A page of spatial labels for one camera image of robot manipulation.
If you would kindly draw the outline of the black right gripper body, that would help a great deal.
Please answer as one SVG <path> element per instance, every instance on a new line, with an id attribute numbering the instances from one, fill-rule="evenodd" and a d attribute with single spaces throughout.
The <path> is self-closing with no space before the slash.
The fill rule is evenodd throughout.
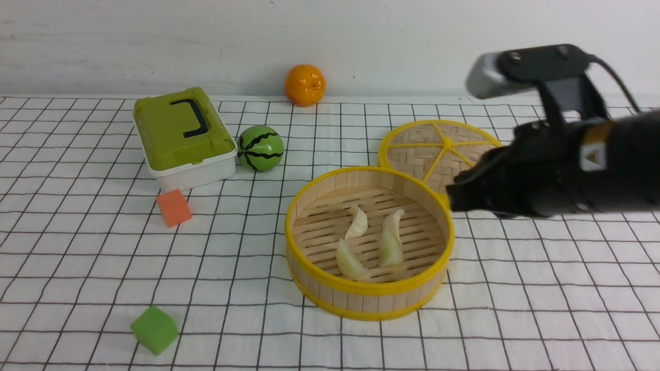
<path id="1" fill-rule="evenodd" d="M 509 145 L 486 151 L 446 188 L 455 212 L 489 211 L 498 218 L 586 214 L 579 190 L 579 147 L 588 122 L 519 125 Z"/>

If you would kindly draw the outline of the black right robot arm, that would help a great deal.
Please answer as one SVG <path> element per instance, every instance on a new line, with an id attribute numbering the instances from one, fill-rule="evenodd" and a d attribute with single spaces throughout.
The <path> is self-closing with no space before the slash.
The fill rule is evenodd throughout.
<path id="1" fill-rule="evenodd" d="M 658 112 L 514 129 L 447 186 L 455 212 L 498 218 L 658 210 Z"/>

